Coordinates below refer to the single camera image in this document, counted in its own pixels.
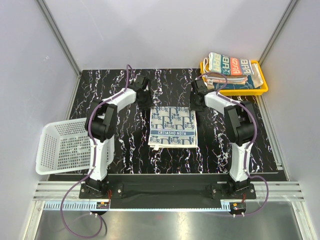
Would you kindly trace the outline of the blue white patterned towel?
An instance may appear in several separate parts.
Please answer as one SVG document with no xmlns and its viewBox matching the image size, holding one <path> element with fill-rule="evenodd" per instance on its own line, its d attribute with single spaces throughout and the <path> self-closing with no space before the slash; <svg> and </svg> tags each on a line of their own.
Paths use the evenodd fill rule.
<svg viewBox="0 0 320 240">
<path fill-rule="evenodd" d="M 150 110 L 148 145 L 160 148 L 197 148 L 196 112 L 182 106 L 157 106 Z"/>
</svg>

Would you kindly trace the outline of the striped rabbit text towel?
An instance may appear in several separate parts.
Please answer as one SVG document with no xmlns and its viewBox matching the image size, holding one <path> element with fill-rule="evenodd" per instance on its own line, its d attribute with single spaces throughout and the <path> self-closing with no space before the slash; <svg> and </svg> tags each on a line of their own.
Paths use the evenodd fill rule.
<svg viewBox="0 0 320 240">
<path fill-rule="evenodd" d="M 208 55 L 208 70 L 226 76 L 249 76 L 254 74 L 250 60 L 229 57 L 215 52 L 210 52 Z"/>
</svg>

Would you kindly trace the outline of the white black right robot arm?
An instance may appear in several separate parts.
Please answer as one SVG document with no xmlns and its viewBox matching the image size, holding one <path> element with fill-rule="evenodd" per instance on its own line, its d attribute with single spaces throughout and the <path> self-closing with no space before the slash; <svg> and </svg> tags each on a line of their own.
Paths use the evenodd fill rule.
<svg viewBox="0 0 320 240">
<path fill-rule="evenodd" d="M 227 192 L 230 197 L 239 198 L 245 192 L 241 182 L 250 177 L 250 154 L 258 134 L 253 104 L 250 101 L 236 101 L 219 91 L 208 89 L 203 80 L 197 79 L 191 82 L 189 106 L 196 112 L 211 108 L 224 116 L 226 135 L 232 146 L 229 176 L 233 182 L 227 185 Z"/>
</svg>

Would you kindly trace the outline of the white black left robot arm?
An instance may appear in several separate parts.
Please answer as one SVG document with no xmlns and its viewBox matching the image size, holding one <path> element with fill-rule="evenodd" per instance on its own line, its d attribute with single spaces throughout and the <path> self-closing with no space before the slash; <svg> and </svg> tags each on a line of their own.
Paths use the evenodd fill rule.
<svg viewBox="0 0 320 240">
<path fill-rule="evenodd" d="M 147 77 L 139 75 L 120 92 L 91 103 L 84 127 L 90 138 L 88 175 L 95 181 L 90 192 L 97 198 L 103 198 L 108 193 L 108 186 L 102 181 L 106 179 L 108 166 L 114 159 L 118 112 L 131 104 L 137 104 L 141 110 L 153 106 L 150 80 Z"/>
</svg>

